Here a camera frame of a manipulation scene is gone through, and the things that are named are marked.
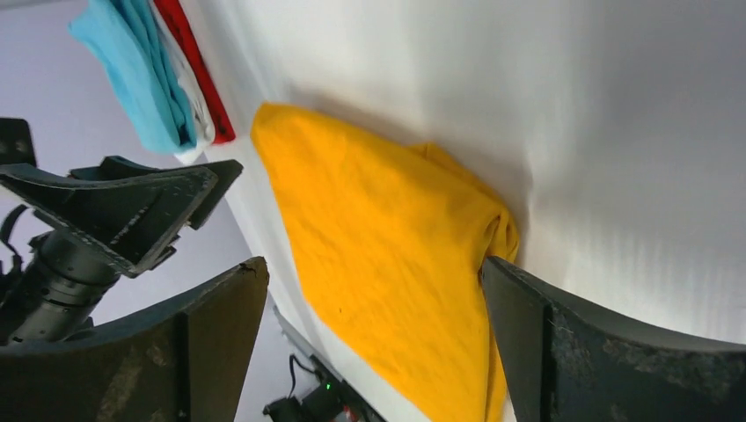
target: yellow towel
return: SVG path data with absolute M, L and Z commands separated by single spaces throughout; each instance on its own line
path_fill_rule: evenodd
M 252 139 L 319 318 L 430 419 L 500 420 L 478 271 L 518 236 L 497 195 L 434 144 L 292 105 L 263 105 Z

